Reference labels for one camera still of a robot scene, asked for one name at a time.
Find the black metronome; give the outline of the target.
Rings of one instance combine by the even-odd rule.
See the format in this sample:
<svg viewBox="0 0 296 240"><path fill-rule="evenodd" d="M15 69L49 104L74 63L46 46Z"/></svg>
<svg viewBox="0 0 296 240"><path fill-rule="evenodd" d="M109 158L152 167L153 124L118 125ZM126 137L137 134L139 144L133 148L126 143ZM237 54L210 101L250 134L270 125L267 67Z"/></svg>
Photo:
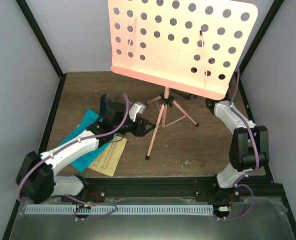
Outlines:
<svg viewBox="0 0 296 240"><path fill-rule="evenodd" d="M110 95L103 94L100 98L99 116L103 119L113 118L117 112L117 102Z"/></svg>

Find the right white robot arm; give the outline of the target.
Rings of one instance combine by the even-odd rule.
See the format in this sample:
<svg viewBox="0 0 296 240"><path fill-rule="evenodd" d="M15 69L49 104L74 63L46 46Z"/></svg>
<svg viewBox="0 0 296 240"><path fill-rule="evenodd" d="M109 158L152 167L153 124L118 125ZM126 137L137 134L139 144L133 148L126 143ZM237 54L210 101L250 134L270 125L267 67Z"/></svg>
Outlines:
<svg viewBox="0 0 296 240"><path fill-rule="evenodd" d="M228 195L227 189L236 187L243 178L269 163L269 132L264 125L256 125L247 119L235 107L228 93L222 100L207 98L205 103L232 134L229 163L216 175L216 185L210 188L210 197L220 202Z"/></svg>

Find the yellow sheet music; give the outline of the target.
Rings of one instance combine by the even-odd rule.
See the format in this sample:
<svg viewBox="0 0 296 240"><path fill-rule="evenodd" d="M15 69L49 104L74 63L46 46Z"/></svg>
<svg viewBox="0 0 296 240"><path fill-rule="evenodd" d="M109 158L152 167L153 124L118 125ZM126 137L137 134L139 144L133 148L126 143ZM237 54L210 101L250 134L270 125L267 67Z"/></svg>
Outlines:
<svg viewBox="0 0 296 240"><path fill-rule="evenodd" d="M115 136L113 141L88 166L88 169L109 177L114 176L126 143L127 139L125 137Z"/></svg>

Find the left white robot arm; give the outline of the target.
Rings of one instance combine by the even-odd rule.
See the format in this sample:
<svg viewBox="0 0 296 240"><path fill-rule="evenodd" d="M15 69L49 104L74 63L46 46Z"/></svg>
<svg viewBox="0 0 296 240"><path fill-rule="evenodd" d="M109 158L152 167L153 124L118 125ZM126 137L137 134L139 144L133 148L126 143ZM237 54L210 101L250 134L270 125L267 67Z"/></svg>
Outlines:
<svg viewBox="0 0 296 240"><path fill-rule="evenodd" d="M40 204L52 196L71 195L79 202L86 201L90 196L86 181L80 176L59 176L58 173L76 159L112 141L115 134L145 136L155 128L140 116L145 108L140 102L133 105L105 102L100 107L99 118L73 139L40 154L29 152L16 178L17 199L27 197L34 204Z"/></svg>

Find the pink music stand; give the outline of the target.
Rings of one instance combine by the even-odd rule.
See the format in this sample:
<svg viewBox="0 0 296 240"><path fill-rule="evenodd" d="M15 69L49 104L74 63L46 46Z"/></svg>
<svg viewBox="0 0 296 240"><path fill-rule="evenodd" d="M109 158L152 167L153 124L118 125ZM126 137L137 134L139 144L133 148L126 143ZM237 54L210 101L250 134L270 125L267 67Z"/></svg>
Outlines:
<svg viewBox="0 0 296 240"><path fill-rule="evenodd" d="M258 17L234 0L110 0L112 71L220 101Z"/></svg>

